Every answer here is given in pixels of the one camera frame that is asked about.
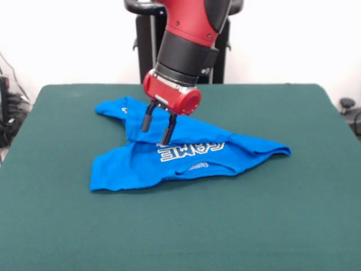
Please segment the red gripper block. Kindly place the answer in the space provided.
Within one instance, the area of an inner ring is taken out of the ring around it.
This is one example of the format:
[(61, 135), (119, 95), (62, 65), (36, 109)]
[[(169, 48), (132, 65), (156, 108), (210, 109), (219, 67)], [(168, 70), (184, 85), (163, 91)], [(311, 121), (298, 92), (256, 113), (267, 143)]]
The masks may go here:
[(148, 132), (153, 118), (153, 111), (157, 102), (165, 105), (172, 113), (169, 116), (169, 125), (165, 129), (161, 144), (168, 145), (177, 124), (177, 115), (190, 115), (198, 108), (201, 101), (201, 91), (195, 86), (182, 86), (169, 81), (156, 73), (155, 69), (150, 70), (143, 81), (145, 94), (152, 101), (147, 109), (142, 122), (142, 132)]

